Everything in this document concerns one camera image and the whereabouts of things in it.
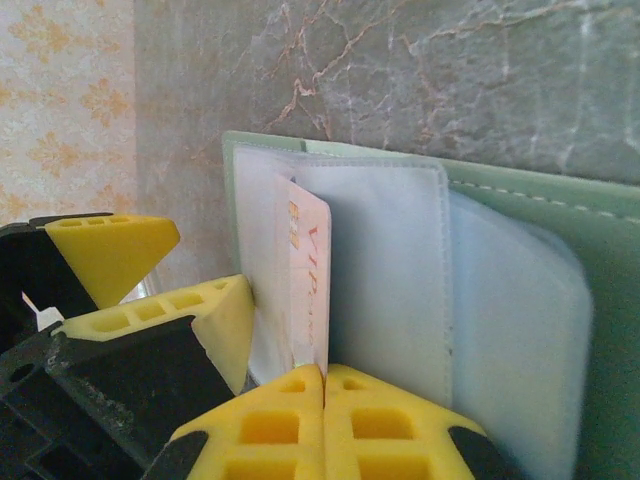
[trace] floral wallpaper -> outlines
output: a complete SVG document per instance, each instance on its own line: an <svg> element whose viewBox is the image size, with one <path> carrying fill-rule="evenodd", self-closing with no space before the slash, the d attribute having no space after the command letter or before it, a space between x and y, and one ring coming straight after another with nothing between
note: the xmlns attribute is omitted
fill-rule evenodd
<svg viewBox="0 0 640 480"><path fill-rule="evenodd" d="M132 0L3 0L0 224L135 209Z"/></svg>

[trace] rectangular hole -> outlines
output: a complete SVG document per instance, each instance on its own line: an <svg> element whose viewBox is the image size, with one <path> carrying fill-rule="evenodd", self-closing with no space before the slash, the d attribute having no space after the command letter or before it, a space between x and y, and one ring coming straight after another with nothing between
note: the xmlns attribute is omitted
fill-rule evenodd
<svg viewBox="0 0 640 480"><path fill-rule="evenodd" d="M252 412L242 421L240 443L298 443L299 427L293 412Z"/></svg>
<svg viewBox="0 0 640 480"><path fill-rule="evenodd" d="M57 480L77 480L95 476L87 465L63 445L44 454L39 463L47 473Z"/></svg>
<svg viewBox="0 0 640 480"><path fill-rule="evenodd" d="M129 320L124 313L113 313L102 315L92 323L93 329L97 332L115 332L129 326Z"/></svg>
<svg viewBox="0 0 640 480"><path fill-rule="evenodd" d="M138 318L143 322L146 322L147 320L150 320L154 317L159 317L160 315L165 314L164 309L158 303L155 303L155 302L149 303L147 305L140 305L138 307L135 307L133 311L136 312L136 315L138 315Z"/></svg>
<svg viewBox="0 0 640 480"><path fill-rule="evenodd" d="M58 225L61 227L80 227L82 222L80 220L60 220Z"/></svg>
<svg viewBox="0 0 640 480"><path fill-rule="evenodd" d="M360 480L432 480L423 457L376 456L358 458Z"/></svg>
<svg viewBox="0 0 640 480"><path fill-rule="evenodd" d="M230 461L224 480L294 480L295 461L245 460Z"/></svg>
<svg viewBox="0 0 640 480"><path fill-rule="evenodd" d="M411 419L391 408L361 408L351 413L353 438L414 438Z"/></svg>
<svg viewBox="0 0 640 480"><path fill-rule="evenodd" d="M171 305L176 307L177 310L181 310L187 307L193 307L195 305L200 305L204 302L202 297L197 293L182 293L180 295L174 295L167 299Z"/></svg>

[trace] card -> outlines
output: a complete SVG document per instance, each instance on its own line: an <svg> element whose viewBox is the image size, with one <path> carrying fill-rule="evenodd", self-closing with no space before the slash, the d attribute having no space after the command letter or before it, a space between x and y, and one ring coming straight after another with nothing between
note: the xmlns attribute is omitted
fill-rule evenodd
<svg viewBox="0 0 640 480"><path fill-rule="evenodd" d="M327 374L331 212L292 181L289 202L289 321L293 367L315 363Z"/></svg>

